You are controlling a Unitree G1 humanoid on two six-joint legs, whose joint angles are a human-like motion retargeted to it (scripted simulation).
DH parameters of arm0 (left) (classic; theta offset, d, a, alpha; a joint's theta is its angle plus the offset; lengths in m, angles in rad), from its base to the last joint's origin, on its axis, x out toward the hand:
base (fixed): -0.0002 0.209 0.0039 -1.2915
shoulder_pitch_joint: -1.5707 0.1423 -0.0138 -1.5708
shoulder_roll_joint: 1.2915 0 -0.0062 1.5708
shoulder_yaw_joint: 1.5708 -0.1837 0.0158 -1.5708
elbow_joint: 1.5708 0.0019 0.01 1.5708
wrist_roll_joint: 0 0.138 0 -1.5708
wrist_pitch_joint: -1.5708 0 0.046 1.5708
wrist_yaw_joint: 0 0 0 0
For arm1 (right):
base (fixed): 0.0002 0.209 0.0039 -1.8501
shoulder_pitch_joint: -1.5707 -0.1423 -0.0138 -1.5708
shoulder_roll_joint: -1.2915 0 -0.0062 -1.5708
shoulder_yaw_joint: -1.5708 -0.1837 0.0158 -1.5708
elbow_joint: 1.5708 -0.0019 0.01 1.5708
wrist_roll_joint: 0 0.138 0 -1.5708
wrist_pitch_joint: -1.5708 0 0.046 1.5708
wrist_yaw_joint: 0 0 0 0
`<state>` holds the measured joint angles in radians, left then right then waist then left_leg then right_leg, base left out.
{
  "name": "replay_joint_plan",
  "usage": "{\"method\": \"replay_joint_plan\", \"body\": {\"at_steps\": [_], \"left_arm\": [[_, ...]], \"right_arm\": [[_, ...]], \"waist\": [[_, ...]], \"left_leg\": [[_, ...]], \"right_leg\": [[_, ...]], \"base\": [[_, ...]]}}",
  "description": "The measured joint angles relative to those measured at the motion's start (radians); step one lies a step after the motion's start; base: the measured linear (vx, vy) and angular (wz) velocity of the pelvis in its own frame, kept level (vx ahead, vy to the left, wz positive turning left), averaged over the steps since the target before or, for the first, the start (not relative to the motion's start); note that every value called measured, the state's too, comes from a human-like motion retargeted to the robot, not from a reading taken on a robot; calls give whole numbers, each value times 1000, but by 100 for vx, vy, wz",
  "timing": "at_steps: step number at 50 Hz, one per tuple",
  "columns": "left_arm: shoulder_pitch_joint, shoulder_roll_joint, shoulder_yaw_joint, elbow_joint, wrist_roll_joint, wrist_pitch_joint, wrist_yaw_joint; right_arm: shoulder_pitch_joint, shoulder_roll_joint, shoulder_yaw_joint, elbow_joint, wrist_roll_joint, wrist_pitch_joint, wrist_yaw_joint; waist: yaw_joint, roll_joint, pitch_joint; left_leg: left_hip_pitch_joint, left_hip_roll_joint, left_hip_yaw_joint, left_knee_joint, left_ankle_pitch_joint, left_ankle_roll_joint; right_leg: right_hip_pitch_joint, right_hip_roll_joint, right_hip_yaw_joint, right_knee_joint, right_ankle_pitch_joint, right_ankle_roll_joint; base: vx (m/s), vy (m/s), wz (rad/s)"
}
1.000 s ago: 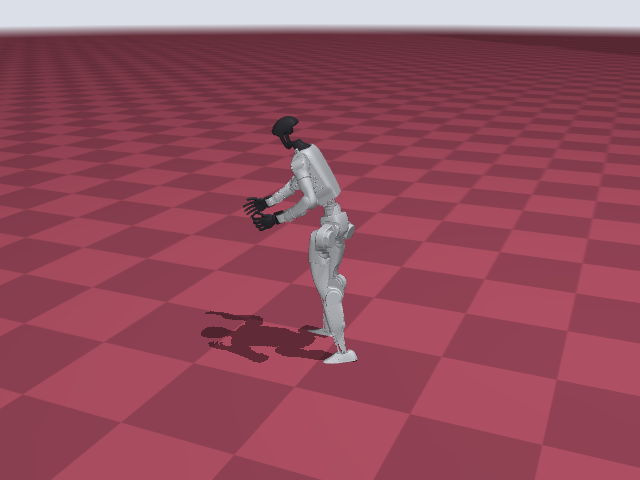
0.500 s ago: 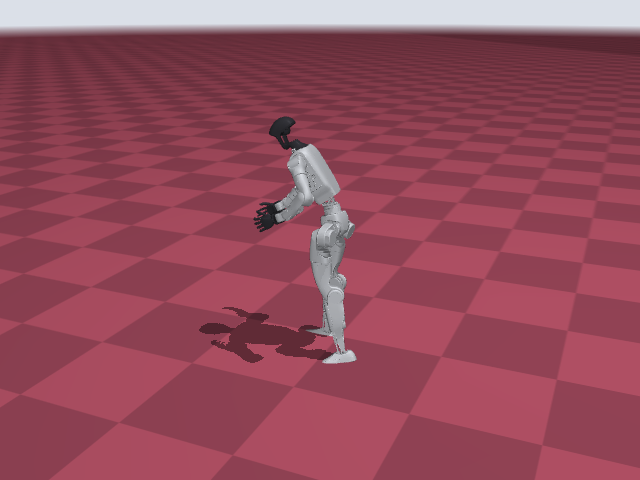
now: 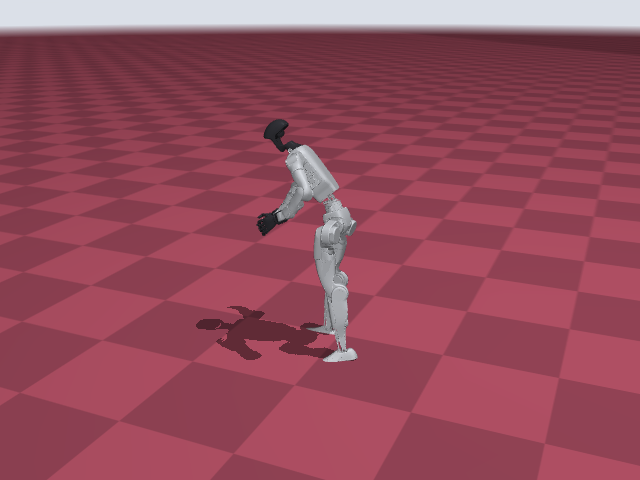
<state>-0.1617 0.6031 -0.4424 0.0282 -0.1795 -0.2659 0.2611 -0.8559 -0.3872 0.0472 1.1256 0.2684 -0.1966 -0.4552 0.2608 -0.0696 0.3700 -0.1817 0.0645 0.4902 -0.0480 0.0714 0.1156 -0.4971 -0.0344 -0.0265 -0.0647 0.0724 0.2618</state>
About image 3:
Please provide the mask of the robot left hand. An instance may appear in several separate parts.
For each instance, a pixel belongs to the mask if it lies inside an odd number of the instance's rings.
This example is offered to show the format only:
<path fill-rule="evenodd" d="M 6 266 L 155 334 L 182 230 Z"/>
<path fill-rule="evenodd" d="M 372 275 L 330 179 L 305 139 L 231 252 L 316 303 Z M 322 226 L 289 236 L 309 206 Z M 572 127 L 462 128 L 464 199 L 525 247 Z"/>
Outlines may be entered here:
<path fill-rule="evenodd" d="M 286 222 L 288 220 L 288 219 L 285 219 L 285 220 L 282 220 L 282 221 L 278 222 L 277 215 L 276 215 L 277 213 L 274 213 L 274 215 L 272 215 L 272 214 L 268 215 L 268 214 L 265 214 L 265 213 L 261 214 L 261 216 L 265 216 L 265 217 L 263 219 L 261 219 L 261 220 L 258 220 L 257 222 L 259 224 L 258 228 L 260 228 L 260 232 L 262 232 L 263 236 L 265 236 L 266 232 L 272 230 L 275 227 L 276 224 L 280 225 L 280 224 L 282 224 L 282 223 L 284 223 L 284 222 Z M 263 223 L 261 223 L 261 222 L 263 222 Z M 261 226 L 263 226 L 263 227 L 261 228 Z M 264 229 L 266 229 L 266 230 L 264 230 Z"/>

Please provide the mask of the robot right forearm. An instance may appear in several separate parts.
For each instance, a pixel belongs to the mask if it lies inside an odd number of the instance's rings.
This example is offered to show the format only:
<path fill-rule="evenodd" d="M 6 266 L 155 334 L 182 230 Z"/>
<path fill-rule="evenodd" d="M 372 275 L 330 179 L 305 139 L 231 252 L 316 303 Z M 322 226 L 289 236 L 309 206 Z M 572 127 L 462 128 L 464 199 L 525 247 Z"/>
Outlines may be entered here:
<path fill-rule="evenodd" d="M 287 197 L 284 199 L 283 203 L 280 205 L 279 209 L 278 209 L 275 213 L 277 213 L 277 212 L 279 212 L 279 211 L 283 210 L 283 208 L 285 208 L 285 207 L 290 203 L 290 200 L 291 200 L 291 199 L 292 199 L 292 197 L 294 196 L 294 195 L 291 193 L 291 188 L 290 188 L 290 191 L 287 193 L 287 195 L 286 195 L 286 196 L 287 196 Z M 274 215 L 274 214 L 273 214 L 273 215 Z"/>

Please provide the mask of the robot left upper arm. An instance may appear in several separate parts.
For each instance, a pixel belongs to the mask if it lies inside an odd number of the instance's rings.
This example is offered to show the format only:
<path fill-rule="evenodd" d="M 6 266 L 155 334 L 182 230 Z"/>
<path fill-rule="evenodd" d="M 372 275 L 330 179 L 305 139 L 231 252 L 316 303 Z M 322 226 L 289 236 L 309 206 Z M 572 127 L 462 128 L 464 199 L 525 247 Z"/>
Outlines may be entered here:
<path fill-rule="evenodd" d="M 304 194 L 301 201 L 310 201 L 314 195 L 311 189 L 307 175 L 304 170 L 304 160 L 302 156 L 295 152 L 285 160 L 287 168 L 290 170 L 294 182 L 298 187 L 303 188 Z"/>

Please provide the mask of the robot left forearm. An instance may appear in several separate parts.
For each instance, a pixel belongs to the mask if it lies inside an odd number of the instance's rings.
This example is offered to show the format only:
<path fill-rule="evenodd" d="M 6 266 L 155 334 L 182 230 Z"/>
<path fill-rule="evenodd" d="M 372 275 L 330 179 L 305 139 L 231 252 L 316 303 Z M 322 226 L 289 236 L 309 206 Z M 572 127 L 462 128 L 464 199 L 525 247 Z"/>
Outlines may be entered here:
<path fill-rule="evenodd" d="M 295 217 L 295 214 L 304 206 L 304 202 L 301 201 L 303 194 L 303 188 L 298 187 L 296 192 L 294 193 L 294 196 L 290 200 L 290 203 L 285 208 L 283 208 L 282 211 L 276 214 L 278 222 L 285 219 L 289 220 Z"/>

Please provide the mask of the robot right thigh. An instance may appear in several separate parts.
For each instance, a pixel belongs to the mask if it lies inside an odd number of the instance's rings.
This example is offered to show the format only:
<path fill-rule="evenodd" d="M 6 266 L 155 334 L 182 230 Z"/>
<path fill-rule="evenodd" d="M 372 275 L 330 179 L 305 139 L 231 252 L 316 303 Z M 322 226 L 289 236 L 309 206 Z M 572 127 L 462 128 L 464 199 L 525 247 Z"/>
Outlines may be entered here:
<path fill-rule="evenodd" d="M 339 266 L 344 257 L 344 253 L 347 246 L 347 241 L 346 241 L 347 238 L 345 237 L 345 235 L 351 236 L 354 233 L 357 226 L 357 222 L 355 220 L 351 218 L 351 221 L 352 221 L 351 228 L 347 232 L 340 234 L 339 242 L 337 244 L 329 245 L 329 246 L 332 246 L 332 248 L 334 248 L 334 252 L 336 253 L 334 282 L 344 284 L 345 286 L 348 284 L 348 277 L 343 271 L 339 269 Z"/>

